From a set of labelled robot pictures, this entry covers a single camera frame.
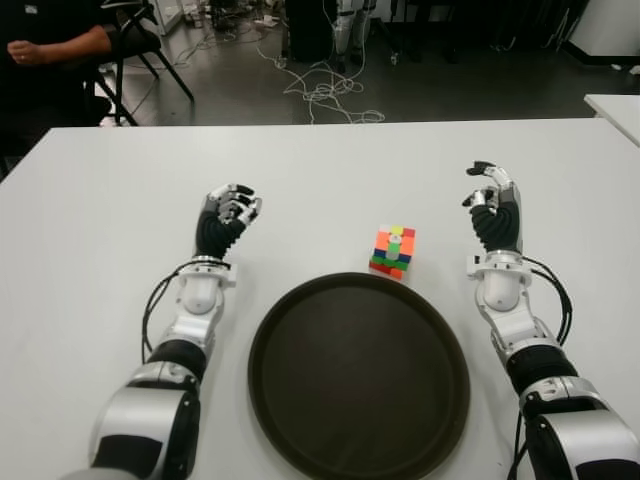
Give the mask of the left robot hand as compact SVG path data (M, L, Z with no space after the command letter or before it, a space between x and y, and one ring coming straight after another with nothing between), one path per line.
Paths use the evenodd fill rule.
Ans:
M198 217L193 256L223 260L261 208L262 199L242 184L228 183L209 192Z

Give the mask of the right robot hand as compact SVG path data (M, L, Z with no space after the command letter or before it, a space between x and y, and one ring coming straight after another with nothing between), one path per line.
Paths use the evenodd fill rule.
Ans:
M521 198L514 180L502 167L485 161L475 161L466 174L485 176L494 182L494 185L474 190L462 202L486 252L504 250L521 254Z

